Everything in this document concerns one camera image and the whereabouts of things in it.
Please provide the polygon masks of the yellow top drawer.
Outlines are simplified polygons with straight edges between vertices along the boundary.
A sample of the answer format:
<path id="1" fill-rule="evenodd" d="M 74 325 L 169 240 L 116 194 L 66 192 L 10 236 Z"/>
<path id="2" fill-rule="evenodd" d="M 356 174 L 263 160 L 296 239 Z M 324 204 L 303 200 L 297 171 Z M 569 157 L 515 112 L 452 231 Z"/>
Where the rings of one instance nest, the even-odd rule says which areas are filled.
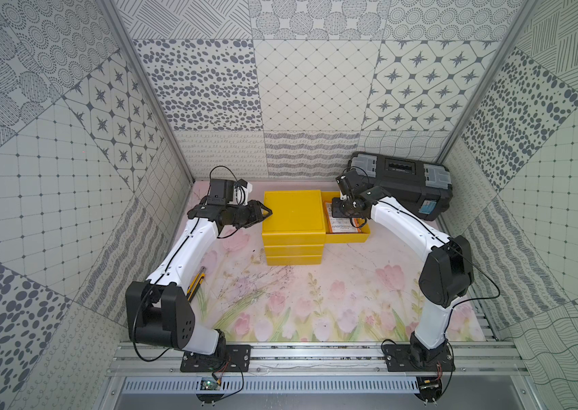
<path id="1" fill-rule="evenodd" d="M 321 202 L 326 221 L 325 244 L 361 244 L 370 236 L 370 228 L 362 225 L 363 220 L 354 219 L 350 222 L 347 218 L 335 218 L 333 216 L 333 199 L 339 199 L 340 193 L 335 191 L 322 191 Z"/>

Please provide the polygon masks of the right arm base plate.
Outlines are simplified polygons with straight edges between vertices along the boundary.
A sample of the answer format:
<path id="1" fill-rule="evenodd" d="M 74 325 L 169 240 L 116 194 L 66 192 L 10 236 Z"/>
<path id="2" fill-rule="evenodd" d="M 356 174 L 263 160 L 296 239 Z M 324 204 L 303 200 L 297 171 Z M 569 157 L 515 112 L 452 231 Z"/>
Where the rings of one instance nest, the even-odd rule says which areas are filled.
<path id="1" fill-rule="evenodd" d="M 427 350 L 419 343 L 381 345 L 388 372 L 454 372 L 456 365 L 447 343 Z"/>

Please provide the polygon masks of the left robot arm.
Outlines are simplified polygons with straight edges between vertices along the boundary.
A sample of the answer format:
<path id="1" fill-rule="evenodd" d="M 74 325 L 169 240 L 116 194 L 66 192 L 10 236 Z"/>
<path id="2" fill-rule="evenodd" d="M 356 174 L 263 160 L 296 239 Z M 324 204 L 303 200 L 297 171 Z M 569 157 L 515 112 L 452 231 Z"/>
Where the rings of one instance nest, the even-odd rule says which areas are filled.
<path id="1" fill-rule="evenodd" d="M 245 205 L 199 204 L 169 255 L 147 279 L 134 281 L 125 293 L 129 340 L 135 348 L 151 345 L 223 360 L 222 332 L 200 325 L 191 306 L 191 285 L 198 282 L 201 261 L 224 227 L 246 229 L 273 211 L 260 201 Z"/>

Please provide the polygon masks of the orange seed bag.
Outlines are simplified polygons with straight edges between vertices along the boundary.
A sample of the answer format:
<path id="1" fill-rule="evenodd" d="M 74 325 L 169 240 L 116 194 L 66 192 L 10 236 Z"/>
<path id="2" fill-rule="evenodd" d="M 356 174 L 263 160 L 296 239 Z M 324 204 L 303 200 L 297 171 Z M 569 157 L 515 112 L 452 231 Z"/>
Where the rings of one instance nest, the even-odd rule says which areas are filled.
<path id="1" fill-rule="evenodd" d="M 333 216 L 332 203 L 324 203 L 329 231 L 331 234 L 359 233 L 357 226 L 350 223 L 347 218 L 335 218 Z"/>

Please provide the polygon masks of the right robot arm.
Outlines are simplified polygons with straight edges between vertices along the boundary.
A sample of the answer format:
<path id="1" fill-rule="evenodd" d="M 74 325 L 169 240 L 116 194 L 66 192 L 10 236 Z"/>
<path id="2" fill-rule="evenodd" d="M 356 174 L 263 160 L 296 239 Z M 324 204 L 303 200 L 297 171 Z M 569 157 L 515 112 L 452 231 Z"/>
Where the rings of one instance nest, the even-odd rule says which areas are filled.
<path id="1" fill-rule="evenodd" d="M 452 313 L 468 300 L 474 282 L 470 244 L 462 236 L 451 237 L 430 227 L 355 170 L 340 174 L 336 183 L 340 197 L 333 201 L 334 217 L 374 221 L 410 246 L 423 262 L 418 285 L 425 302 L 410 335 L 412 360 L 423 367 L 447 352 Z"/>

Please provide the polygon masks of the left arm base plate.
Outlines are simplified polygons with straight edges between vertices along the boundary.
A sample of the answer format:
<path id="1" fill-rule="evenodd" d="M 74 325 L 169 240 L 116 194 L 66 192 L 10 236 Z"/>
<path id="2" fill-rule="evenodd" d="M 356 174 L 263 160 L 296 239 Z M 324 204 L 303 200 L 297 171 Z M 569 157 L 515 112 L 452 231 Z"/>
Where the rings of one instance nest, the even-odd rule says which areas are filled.
<path id="1" fill-rule="evenodd" d="M 247 372 L 251 360 L 251 345 L 226 344 L 213 355 L 185 352 L 181 372 Z"/>

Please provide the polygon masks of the yellow drawer cabinet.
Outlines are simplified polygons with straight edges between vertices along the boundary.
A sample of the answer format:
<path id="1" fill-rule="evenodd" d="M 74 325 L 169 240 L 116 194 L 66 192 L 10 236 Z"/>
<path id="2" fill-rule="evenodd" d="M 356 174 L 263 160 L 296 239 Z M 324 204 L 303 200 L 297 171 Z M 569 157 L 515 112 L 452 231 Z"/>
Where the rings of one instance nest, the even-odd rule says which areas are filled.
<path id="1" fill-rule="evenodd" d="M 262 228 L 267 264 L 321 264 L 326 242 L 321 191 L 267 191 L 263 204 L 272 211 Z"/>

